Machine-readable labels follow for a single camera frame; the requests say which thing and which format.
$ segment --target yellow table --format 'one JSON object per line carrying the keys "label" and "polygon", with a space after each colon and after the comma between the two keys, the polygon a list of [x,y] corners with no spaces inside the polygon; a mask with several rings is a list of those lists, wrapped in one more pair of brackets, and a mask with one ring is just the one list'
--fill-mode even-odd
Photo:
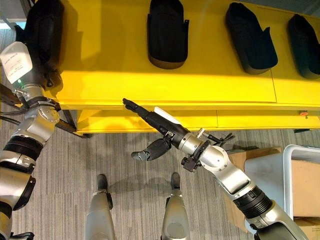
{"label": "yellow table", "polygon": [[[191,129],[320,126],[320,79],[305,79],[295,67],[286,30],[292,12],[245,3],[263,29],[271,27],[279,60],[272,70],[250,75],[241,68],[225,24],[230,1],[182,0],[184,17],[190,19],[189,53],[174,70],[148,60],[149,1],[62,2],[63,88],[47,96],[63,109],[81,110],[80,132],[150,131],[123,113],[122,98],[175,111]],[[306,18],[320,39],[320,19]],[[309,110],[311,116],[305,119],[299,110]],[[266,123],[257,125],[257,118]]]}

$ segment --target robotic hand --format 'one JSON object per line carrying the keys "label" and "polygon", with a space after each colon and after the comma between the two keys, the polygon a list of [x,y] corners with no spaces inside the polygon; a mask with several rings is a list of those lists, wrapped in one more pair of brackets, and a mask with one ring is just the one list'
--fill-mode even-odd
{"label": "robotic hand", "polygon": [[0,153],[0,240],[28,239],[32,232],[13,235],[12,211],[24,207],[36,179],[31,176],[36,160],[59,122],[60,106],[45,97],[60,75],[58,63],[63,5],[59,0],[38,0],[28,13],[25,29],[16,26],[16,42],[1,53],[4,72],[23,103],[18,111],[1,115],[24,115]]}
{"label": "robotic hand", "polygon": [[134,159],[154,160],[165,154],[172,144],[188,155],[181,162],[185,169],[194,172],[202,166],[213,174],[216,182],[257,231],[254,236],[256,240],[308,239],[274,200],[269,199],[243,171],[231,163],[223,148],[200,139],[205,135],[215,141],[204,129],[195,136],[160,108],[156,107],[155,112],[147,111],[125,98],[123,104],[163,135],[162,139],[154,141],[143,151],[133,152],[131,156]]}

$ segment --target white label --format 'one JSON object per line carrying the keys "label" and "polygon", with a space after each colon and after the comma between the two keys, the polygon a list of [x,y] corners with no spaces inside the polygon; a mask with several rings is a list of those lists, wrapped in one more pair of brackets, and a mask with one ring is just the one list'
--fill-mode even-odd
{"label": "white label", "polygon": [[11,84],[32,69],[28,48],[20,41],[7,46],[0,54],[0,59],[6,78]]}
{"label": "white label", "polygon": [[162,110],[158,106],[154,107],[154,112],[156,114],[159,114],[161,117],[169,120],[170,122],[172,122],[174,124],[181,124],[177,119],[175,119],[173,116],[171,116],[169,113],[167,113],[166,111]]}

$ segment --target yellow shelf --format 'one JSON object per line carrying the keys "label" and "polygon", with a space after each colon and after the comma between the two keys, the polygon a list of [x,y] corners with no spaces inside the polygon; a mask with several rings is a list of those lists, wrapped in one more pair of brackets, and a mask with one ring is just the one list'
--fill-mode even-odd
{"label": "yellow shelf", "polygon": [[[184,110],[168,111],[190,131],[241,129],[319,129],[320,112],[309,112],[308,118],[296,110]],[[79,110],[78,133],[156,132],[139,116],[129,110]]]}
{"label": "yellow shelf", "polygon": [[[142,106],[176,109],[276,103],[271,71],[250,75],[241,68],[225,24],[229,1],[183,1],[185,18],[190,19],[189,53],[174,70],[148,60],[148,1],[62,2],[63,88],[47,94],[65,109],[114,109],[123,97]],[[259,9],[246,5],[254,12]]]}
{"label": "yellow shelf", "polygon": [[310,111],[308,117],[295,110],[218,110],[220,129],[318,129],[320,111]]}
{"label": "yellow shelf", "polygon": [[[78,110],[78,133],[156,132],[137,114],[126,110]],[[218,126],[216,111],[168,111],[191,131]]]}

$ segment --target cable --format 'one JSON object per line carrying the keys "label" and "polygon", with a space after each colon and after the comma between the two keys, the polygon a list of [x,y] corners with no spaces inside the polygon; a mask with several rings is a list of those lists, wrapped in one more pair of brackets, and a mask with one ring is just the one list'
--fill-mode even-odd
{"label": "cable", "polygon": [[10,118],[10,117],[6,117],[6,116],[1,116],[0,115],[0,119],[3,120],[3,121],[7,121],[9,123],[15,124],[15,125],[19,125],[20,124],[20,122],[18,120],[15,120],[15,119]]}
{"label": "cable", "polygon": [[7,116],[17,116],[26,113],[27,109],[25,109],[23,106],[22,109],[18,111],[0,111],[0,114],[7,115]]}
{"label": "cable", "polygon": [[7,116],[18,116],[21,114],[25,114],[27,111],[29,111],[30,109],[33,109],[35,107],[39,107],[39,106],[49,106],[49,107],[53,107],[51,104],[36,104],[34,106],[31,106],[29,108],[25,108],[24,106],[21,107],[20,110],[18,111],[0,111],[1,115],[7,115]]}

